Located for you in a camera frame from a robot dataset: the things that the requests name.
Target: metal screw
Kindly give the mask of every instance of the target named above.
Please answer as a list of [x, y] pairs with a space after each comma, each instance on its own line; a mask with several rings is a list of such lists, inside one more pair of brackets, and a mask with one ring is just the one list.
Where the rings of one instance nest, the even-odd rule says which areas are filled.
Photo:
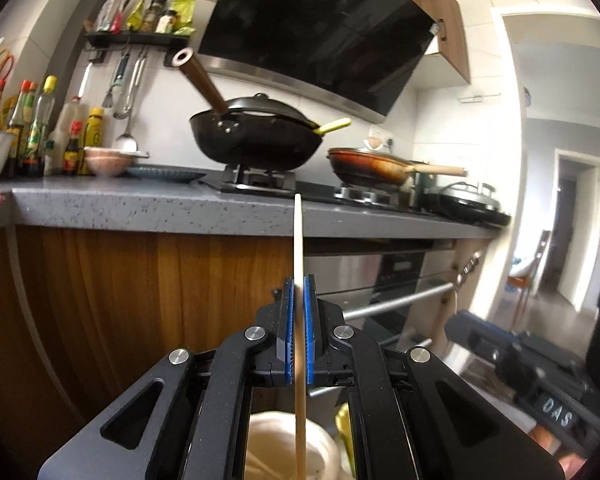
[[244, 336], [249, 341], [257, 341], [258, 339], [262, 339], [265, 334], [266, 330], [264, 330], [261, 326], [250, 326], [244, 331]]
[[353, 336], [353, 329], [349, 325], [339, 325], [333, 329], [333, 335], [338, 339], [349, 339]]
[[184, 348], [176, 348], [169, 354], [169, 361], [172, 365], [181, 365], [189, 359], [189, 352]]
[[431, 354], [427, 349], [420, 347], [411, 350], [409, 355], [411, 356], [411, 359], [417, 363], [426, 363], [431, 357]]

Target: black glass panel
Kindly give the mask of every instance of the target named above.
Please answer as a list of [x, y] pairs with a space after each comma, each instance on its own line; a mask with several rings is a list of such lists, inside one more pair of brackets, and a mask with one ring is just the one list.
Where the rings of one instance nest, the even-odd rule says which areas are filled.
[[386, 115], [432, 40], [411, 0], [218, 0], [200, 53], [311, 83]]

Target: utensil rack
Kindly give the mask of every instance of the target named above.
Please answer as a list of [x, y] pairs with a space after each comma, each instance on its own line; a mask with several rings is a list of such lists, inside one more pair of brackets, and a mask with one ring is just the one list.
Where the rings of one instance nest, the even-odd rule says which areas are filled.
[[116, 51], [123, 50], [129, 45], [156, 46], [166, 50], [164, 65], [171, 67], [171, 59], [181, 49], [189, 44], [189, 36], [177, 34], [160, 34], [158, 32], [87, 32], [85, 38], [88, 44], [85, 50]]

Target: frying pan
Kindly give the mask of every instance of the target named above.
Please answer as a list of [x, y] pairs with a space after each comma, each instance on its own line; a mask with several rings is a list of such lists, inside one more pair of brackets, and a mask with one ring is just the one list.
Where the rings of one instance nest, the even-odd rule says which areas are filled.
[[290, 171], [308, 161], [322, 143], [322, 135], [314, 132], [319, 124], [266, 94], [225, 101], [191, 48], [179, 51], [173, 65], [211, 105], [189, 124], [198, 147], [212, 160]]
[[385, 153], [373, 153], [353, 148], [331, 148], [328, 151], [331, 169], [341, 181], [353, 186], [396, 189], [411, 173], [466, 176], [465, 168], [434, 166]]

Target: yellow bottle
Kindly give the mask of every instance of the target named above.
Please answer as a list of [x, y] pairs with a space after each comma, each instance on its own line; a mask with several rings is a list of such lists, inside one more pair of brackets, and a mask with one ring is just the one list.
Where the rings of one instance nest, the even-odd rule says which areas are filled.
[[87, 167], [87, 161], [84, 160], [84, 148], [87, 146], [99, 147], [102, 143], [102, 118], [104, 117], [104, 108], [92, 108], [89, 111], [89, 118], [82, 133], [82, 142], [80, 143], [80, 163], [78, 166], [79, 175], [90, 175], [91, 171]]

